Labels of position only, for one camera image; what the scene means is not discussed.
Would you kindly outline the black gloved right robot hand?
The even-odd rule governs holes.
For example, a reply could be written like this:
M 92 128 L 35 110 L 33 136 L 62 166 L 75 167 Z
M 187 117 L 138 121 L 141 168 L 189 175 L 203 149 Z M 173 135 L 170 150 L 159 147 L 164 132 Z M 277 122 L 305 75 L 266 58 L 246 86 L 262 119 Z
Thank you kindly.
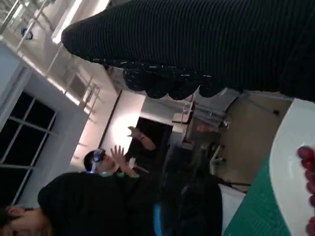
M 154 99 L 225 88 L 315 99 L 312 0 L 131 0 L 69 25 L 62 43 Z

